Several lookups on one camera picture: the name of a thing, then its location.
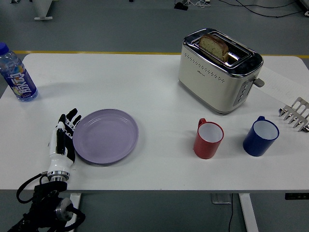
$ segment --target bottle label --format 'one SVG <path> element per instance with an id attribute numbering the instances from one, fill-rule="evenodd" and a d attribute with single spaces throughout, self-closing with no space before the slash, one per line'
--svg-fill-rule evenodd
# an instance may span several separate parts
<path id="1" fill-rule="evenodd" d="M 7 83 L 18 98 L 31 97 L 37 88 L 30 78 L 25 68 L 19 69 L 20 72 L 9 74 L 5 77 Z"/>

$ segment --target purple plate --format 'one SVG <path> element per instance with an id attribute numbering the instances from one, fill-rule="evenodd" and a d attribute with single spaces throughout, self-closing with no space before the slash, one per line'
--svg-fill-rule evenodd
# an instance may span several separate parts
<path id="1" fill-rule="evenodd" d="M 136 121 L 116 109 L 95 111 L 84 117 L 73 134 L 76 152 L 85 160 L 106 164 L 121 160 L 135 147 L 139 137 Z"/>

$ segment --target blue mug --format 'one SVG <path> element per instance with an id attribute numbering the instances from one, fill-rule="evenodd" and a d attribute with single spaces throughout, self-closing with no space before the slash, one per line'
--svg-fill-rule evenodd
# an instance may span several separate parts
<path id="1" fill-rule="evenodd" d="M 243 148 L 249 155 L 261 156 L 278 137 L 278 127 L 264 116 L 259 116 L 243 141 Z"/>

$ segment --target toaster lever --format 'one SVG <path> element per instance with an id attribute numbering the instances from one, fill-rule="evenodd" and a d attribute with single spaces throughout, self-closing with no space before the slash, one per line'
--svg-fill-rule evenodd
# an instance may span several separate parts
<path id="1" fill-rule="evenodd" d="M 255 84 L 256 86 L 258 86 L 259 88 L 264 86 L 265 82 L 262 81 L 260 78 L 257 78 L 255 81 L 253 81 L 253 84 Z"/>

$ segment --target toaster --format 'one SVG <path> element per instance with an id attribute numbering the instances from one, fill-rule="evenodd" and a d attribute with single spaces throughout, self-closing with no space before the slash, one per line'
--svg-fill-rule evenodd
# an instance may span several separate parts
<path id="1" fill-rule="evenodd" d="M 228 46 L 228 61 L 223 62 L 199 46 L 199 39 L 212 34 Z M 195 96 L 219 114 L 228 114 L 241 106 L 255 84 L 263 58 L 253 50 L 215 29 L 202 29 L 183 40 L 179 81 Z"/>

